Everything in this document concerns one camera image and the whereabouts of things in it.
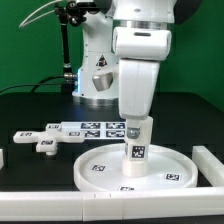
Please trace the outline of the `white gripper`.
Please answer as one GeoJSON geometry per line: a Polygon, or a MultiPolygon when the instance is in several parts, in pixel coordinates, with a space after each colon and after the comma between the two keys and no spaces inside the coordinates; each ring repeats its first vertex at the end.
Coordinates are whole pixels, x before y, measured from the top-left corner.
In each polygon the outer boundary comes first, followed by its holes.
{"type": "Polygon", "coordinates": [[[149,114],[160,63],[144,60],[119,60],[119,114],[126,120],[126,135],[137,139],[140,122],[149,114]]]}

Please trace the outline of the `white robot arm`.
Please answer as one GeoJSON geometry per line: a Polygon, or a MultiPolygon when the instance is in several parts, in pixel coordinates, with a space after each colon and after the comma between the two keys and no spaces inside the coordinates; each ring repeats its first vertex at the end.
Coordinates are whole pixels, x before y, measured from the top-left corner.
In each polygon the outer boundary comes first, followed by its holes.
{"type": "Polygon", "coordinates": [[[171,24],[187,21],[202,0],[77,0],[91,3],[83,24],[84,57],[75,99],[87,104],[119,103],[126,137],[139,139],[147,120],[160,69],[171,48],[171,24]]]}

